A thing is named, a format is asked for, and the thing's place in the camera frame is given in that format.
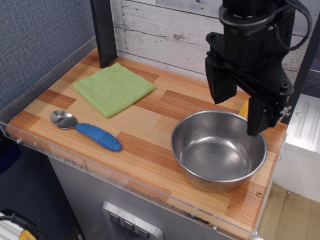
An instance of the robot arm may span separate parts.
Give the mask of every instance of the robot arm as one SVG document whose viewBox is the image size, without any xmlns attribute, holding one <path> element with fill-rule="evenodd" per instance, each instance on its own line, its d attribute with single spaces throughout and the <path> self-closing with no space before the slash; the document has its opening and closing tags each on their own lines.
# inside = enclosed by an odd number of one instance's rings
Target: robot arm
<svg viewBox="0 0 320 240">
<path fill-rule="evenodd" d="M 295 10 L 307 18 L 308 31 L 290 47 Z M 210 93 L 216 104 L 235 96 L 237 86 L 248 93 L 247 133 L 257 136 L 290 114 L 287 102 L 294 88 L 282 60 L 307 40 L 310 13 L 298 0 L 223 0 L 219 19 L 224 34 L 211 32 L 206 37 Z"/>
</svg>

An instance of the wooden tabletop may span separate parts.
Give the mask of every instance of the wooden tabletop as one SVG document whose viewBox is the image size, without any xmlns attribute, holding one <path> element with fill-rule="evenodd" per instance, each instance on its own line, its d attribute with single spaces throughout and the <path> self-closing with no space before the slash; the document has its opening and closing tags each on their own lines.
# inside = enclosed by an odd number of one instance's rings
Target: wooden tabletop
<svg viewBox="0 0 320 240">
<path fill-rule="evenodd" d="M 122 112 L 105 118 L 72 86 L 73 82 L 100 70 L 95 49 L 13 118 L 7 131 L 32 148 L 171 206 L 171 210 L 200 224 L 217 226 L 222 233 L 248 239 L 249 233 L 256 229 L 263 202 L 268 197 L 267 188 L 287 126 L 278 123 L 263 132 L 267 159 L 246 185 L 227 193 L 200 190 L 179 171 L 170 148 L 173 128 L 185 116 L 202 110 L 238 113 L 249 96 L 238 92 L 215 105 L 205 81 L 124 58 L 118 57 L 115 62 L 153 83 L 155 89 Z M 65 110 L 80 123 L 110 132 L 120 141 L 122 151 L 109 151 L 75 129 L 58 129 L 50 121 L 50 114 L 55 110 Z"/>
</svg>

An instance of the stainless steel bowl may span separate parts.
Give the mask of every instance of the stainless steel bowl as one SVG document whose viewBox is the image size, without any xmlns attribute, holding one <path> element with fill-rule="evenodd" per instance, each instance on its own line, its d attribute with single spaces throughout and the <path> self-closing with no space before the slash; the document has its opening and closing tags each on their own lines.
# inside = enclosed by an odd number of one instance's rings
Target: stainless steel bowl
<svg viewBox="0 0 320 240">
<path fill-rule="evenodd" d="M 170 144 L 185 178 L 216 193 L 243 186 L 267 157 L 263 134 L 249 136 L 247 119 L 221 110 L 185 117 L 173 129 Z"/>
</svg>

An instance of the bowl rim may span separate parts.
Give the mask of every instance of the bowl rim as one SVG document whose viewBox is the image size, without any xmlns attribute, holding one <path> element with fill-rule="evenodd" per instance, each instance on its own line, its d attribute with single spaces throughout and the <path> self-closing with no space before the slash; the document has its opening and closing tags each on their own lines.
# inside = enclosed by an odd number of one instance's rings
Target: bowl rim
<svg viewBox="0 0 320 240">
<path fill-rule="evenodd" d="M 200 114 L 206 114 L 206 113 L 219 113 L 219 114 L 228 114 L 228 115 L 232 115 L 234 117 L 237 117 L 243 121 L 246 121 L 248 122 L 248 120 L 239 115 L 239 114 L 236 114 L 234 112 L 231 112 L 231 111 L 226 111 L 226 110 L 218 110 L 218 109 L 209 109 L 209 110 L 202 110 L 202 111 L 197 111 L 197 112 L 194 112 L 186 117 L 184 117 L 182 120 L 180 120 L 176 125 L 175 127 L 173 128 L 172 130 L 172 133 L 171 133 L 171 137 L 170 137 L 170 148 L 171 148 L 171 152 L 176 160 L 176 162 L 179 164 L 179 166 L 181 166 L 184 170 L 186 170 L 187 172 L 189 172 L 190 174 L 192 174 L 193 176 L 195 177 L 198 177 L 200 179 L 203 179 L 203 180 L 207 180 L 207 181 L 210 181 L 212 183 L 233 183 L 233 182 L 239 182 L 239 181 L 242 181 L 242 180 L 245 180 L 247 178 L 250 178 L 252 175 L 254 175 L 257 171 L 260 170 L 260 168 L 263 166 L 263 164 L 265 163 L 266 159 L 267 159 L 267 154 L 268 154 L 268 146 L 267 146 L 267 141 L 266 141 L 266 138 L 265 136 L 263 135 L 262 132 L 260 132 L 257 137 L 260 137 L 262 139 L 262 142 L 263 142 L 263 149 L 264 149 L 264 153 L 263 153 L 263 157 L 262 157 L 262 161 L 260 162 L 260 164 L 253 170 L 251 171 L 250 173 L 242 176 L 242 177 L 239 177 L 239 178 L 235 178 L 235 179 L 229 179 L 229 180 L 222 180 L 222 179 L 214 179 L 214 178 L 210 178 L 210 177 L 206 177 L 206 176 L 201 176 L 197 173 L 194 173 L 192 172 L 191 170 L 189 170 L 187 167 L 185 167 L 183 165 L 183 163 L 179 160 L 179 158 L 177 157 L 175 151 L 174 151 L 174 148 L 173 148 L 173 135 L 174 133 L 177 131 L 178 127 L 183 124 L 186 120 L 188 120 L 189 118 L 193 117 L 193 116 L 196 116 L 196 115 L 200 115 Z"/>
</svg>

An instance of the black metal post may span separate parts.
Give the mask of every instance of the black metal post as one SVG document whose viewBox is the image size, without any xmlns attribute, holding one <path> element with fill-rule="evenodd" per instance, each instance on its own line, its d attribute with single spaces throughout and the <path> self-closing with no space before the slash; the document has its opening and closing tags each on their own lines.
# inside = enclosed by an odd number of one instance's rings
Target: black metal post
<svg viewBox="0 0 320 240">
<path fill-rule="evenodd" d="M 90 0 L 100 67 L 107 67 L 116 57 L 116 39 L 110 0 Z"/>
<path fill-rule="evenodd" d="M 304 58 L 301 63 L 300 70 L 298 72 L 298 75 L 296 77 L 296 80 L 294 82 L 294 92 L 290 96 L 288 100 L 288 104 L 292 106 L 291 114 L 287 117 L 285 117 L 281 122 L 284 124 L 289 124 L 290 119 L 292 117 L 292 113 L 294 112 L 294 109 L 297 105 L 299 96 L 301 94 L 301 91 L 304 87 L 307 75 L 309 73 L 310 67 L 314 61 L 315 55 L 317 53 L 317 49 L 319 47 L 320 43 L 320 16 L 318 16 L 318 19 L 316 21 L 316 24 L 313 29 L 312 36 L 310 38 L 308 47 L 306 49 Z"/>
</svg>

